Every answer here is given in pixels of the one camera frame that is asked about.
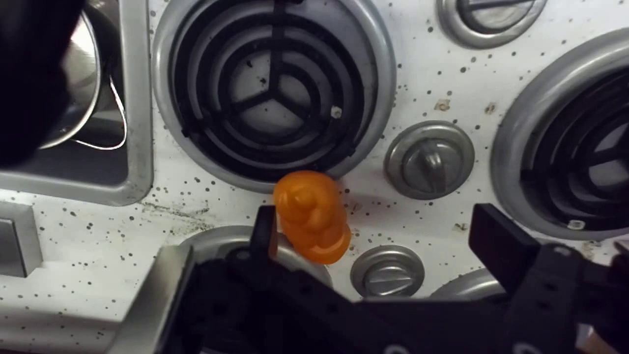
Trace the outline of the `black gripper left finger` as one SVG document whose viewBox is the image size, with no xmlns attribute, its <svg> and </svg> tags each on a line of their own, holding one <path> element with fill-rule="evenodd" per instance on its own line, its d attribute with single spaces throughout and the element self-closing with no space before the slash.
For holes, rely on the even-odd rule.
<svg viewBox="0 0 629 354">
<path fill-rule="evenodd" d="M 273 205 L 257 209 L 254 232 L 250 238 L 252 268 L 263 272 L 277 254 L 277 215 Z"/>
</svg>

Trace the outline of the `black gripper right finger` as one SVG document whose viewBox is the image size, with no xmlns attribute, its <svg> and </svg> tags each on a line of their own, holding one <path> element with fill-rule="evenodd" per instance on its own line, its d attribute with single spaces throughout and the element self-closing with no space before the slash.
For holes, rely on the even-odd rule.
<svg viewBox="0 0 629 354">
<path fill-rule="evenodd" d="M 507 293 L 515 293 L 541 244 L 493 205 L 472 211 L 470 250 Z"/>
</svg>

